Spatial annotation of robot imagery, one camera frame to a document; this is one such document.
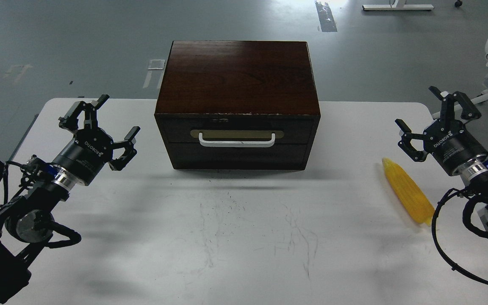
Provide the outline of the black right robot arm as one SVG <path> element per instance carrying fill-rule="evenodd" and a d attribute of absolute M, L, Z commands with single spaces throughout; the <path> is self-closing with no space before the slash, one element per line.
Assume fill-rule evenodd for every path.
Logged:
<path fill-rule="evenodd" d="M 432 155 L 449 176 L 460 176 L 472 195 L 463 213 L 463 224 L 477 236 L 488 238 L 488 151 L 471 135 L 466 124 L 482 114 L 463 92 L 429 90 L 441 101 L 439 118 L 422 134 L 413 133 L 401 119 L 398 145 L 414 161 L 423 162 Z"/>

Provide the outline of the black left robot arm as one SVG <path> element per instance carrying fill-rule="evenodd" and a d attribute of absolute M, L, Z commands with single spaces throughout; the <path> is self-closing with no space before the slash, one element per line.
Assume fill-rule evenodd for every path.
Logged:
<path fill-rule="evenodd" d="M 109 99 L 75 102 L 59 127 L 73 134 L 54 158 L 31 156 L 26 164 L 8 161 L 3 168 L 4 202 L 0 207 L 0 304 L 29 284 L 29 266 L 44 248 L 71 247 L 81 241 L 75 230 L 57 223 L 54 207 L 69 198 L 75 185 L 88 186 L 108 164 L 120 171 L 137 155 L 133 127 L 114 141 L 97 122 L 97 110 Z"/>

